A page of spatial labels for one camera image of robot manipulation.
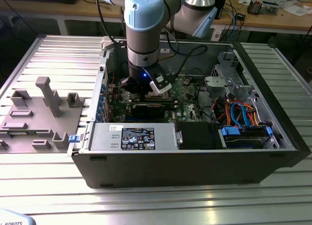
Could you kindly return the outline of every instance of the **warning label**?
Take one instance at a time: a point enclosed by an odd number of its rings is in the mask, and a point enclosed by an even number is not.
[[[123,150],[155,150],[154,129],[122,129],[121,148]]]

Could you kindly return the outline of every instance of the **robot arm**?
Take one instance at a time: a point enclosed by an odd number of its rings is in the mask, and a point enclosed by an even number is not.
[[[162,94],[170,80],[158,64],[159,37],[167,26],[196,37],[204,37],[215,18],[214,0],[104,0],[124,6],[129,77],[122,86],[145,95]]]

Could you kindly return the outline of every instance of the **circuit board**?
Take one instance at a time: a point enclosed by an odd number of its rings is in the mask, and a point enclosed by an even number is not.
[[[202,112],[195,100],[195,83],[187,82],[185,85],[185,78],[178,77],[176,82],[172,84],[171,90],[161,95],[148,93],[143,101],[139,95],[131,94],[121,88],[121,84],[110,85],[108,88],[110,122],[174,123],[175,121],[203,121]],[[133,107],[135,105],[160,106],[165,110],[164,115],[159,118],[134,117]]]

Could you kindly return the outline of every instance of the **blue cable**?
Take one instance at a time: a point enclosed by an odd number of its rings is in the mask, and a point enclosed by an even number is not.
[[[245,121],[245,124],[246,126],[251,126],[251,123],[249,122],[249,119],[247,118],[247,114],[246,114],[246,110],[245,110],[245,107],[243,104],[240,104],[238,102],[235,102],[232,107],[231,107],[231,119],[234,121],[234,123],[236,123],[240,128],[242,128],[243,126],[236,121],[236,119],[234,118],[234,108],[235,108],[235,105],[239,105],[241,106],[242,108],[242,113],[243,113],[243,117],[244,117],[244,121]]]
[[[234,24],[233,24],[233,31],[231,32],[230,39],[229,39],[229,41],[230,41],[230,40],[232,39],[232,37],[233,37],[234,32],[235,32],[236,20],[235,20],[235,16],[234,16],[233,12],[231,12],[231,11],[229,11],[229,10],[228,10],[228,12],[232,15],[232,17],[233,17],[233,22],[234,22]]]

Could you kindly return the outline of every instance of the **blue tab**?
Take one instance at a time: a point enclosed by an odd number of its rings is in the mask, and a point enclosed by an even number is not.
[[[68,139],[69,143],[79,143],[80,142],[80,136],[78,135],[70,135]]]
[[[222,132],[222,135],[223,136],[226,136],[228,133],[226,132],[226,129],[225,128],[223,128],[223,129],[221,129],[221,132]]]
[[[267,127],[267,132],[268,132],[269,136],[273,135],[273,131],[272,131],[272,129],[270,127]]]
[[[221,129],[222,135],[240,135],[238,127],[224,127]]]

